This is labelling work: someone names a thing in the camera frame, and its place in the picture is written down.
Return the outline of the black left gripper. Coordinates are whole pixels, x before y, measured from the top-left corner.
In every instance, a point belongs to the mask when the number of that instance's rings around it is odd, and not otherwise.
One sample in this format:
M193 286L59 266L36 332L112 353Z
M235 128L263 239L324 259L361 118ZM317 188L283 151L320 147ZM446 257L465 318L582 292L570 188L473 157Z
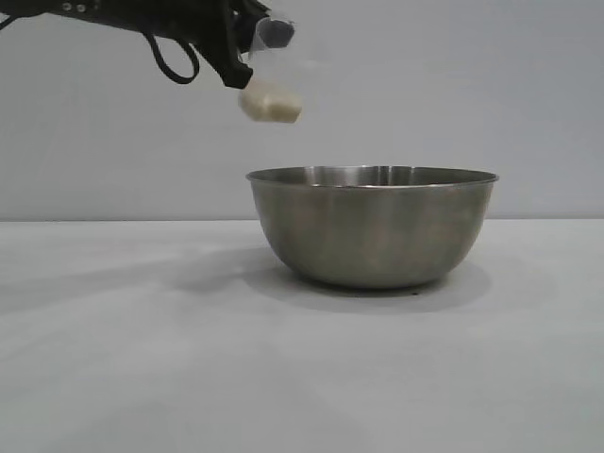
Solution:
M97 14L106 25L196 45L226 87L242 90L253 70L240 60L235 43L240 51L286 48L295 26L261 1L235 1L234 10L235 22L228 1L101 1Z

